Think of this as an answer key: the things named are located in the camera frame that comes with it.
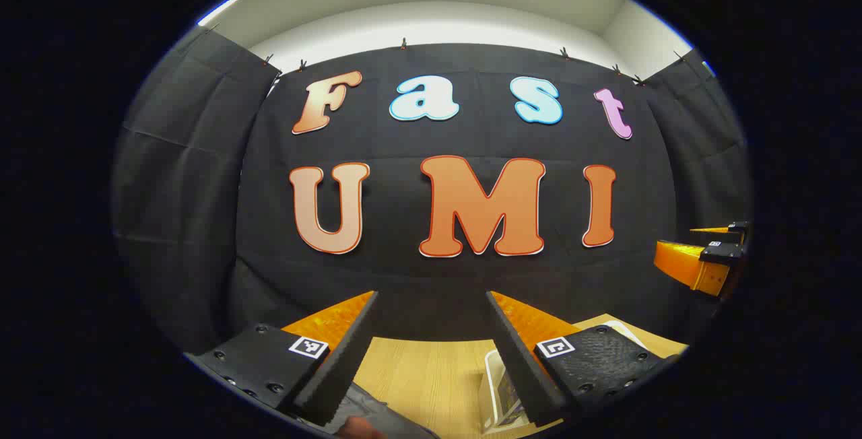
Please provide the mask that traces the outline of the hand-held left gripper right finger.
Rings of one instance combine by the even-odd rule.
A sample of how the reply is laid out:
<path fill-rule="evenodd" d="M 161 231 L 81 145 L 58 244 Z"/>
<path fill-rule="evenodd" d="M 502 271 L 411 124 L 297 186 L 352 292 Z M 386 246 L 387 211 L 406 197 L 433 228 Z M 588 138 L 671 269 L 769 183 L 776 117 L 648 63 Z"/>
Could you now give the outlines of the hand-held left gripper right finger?
<path fill-rule="evenodd" d="M 488 291 L 492 338 L 527 418 L 537 426 L 597 415 L 677 362 L 610 325 L 579 328 Z"/>

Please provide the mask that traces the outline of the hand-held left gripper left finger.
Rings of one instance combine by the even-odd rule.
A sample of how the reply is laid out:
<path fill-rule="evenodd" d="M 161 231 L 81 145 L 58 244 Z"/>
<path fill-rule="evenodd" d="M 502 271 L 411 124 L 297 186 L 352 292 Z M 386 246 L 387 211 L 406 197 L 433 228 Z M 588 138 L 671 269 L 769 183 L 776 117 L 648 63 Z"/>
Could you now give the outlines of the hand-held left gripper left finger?
<path fill-rule="evenodd" d="M 364 292 L 292 323 L 274 311 L 186 359 L 267 411 L 323 426 L 335 417 L 370 346 L 378 296 Z"/>

